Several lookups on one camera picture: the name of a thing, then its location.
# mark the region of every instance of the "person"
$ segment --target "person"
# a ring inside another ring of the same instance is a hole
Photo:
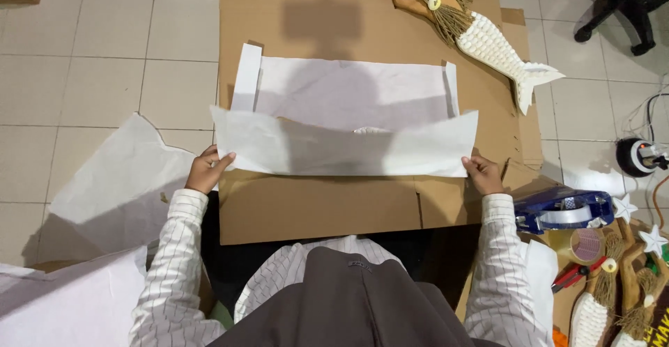
[[[414,282],[374,241],[347,236],[278,249],[248,279],[229,330],[205,319],[197,297],[207,194],[235,159],[211,146],[171,200],[158,252],[132,311],[133,347],[167,346],[552,346],[534,317],[518,255],[513,199],[497,164],[462,158],[482,198],[479,253],[460,323],[432,284]]]

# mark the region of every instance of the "orange cable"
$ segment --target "orange cable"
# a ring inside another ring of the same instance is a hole
[[[662,217],[662,212],[660,211],[660,207],[658,207],[658,189],[661,187],[662,184],[666,182],[666,180],[669,180],[669,176],[666,176],[664,180],[660,181],[659,184],[655,186],[655,189],[653,190],[653,205],[655,206],[655,211],[658,212],[658,215],[660,216],[660,230],[664,228],[664,218]]]

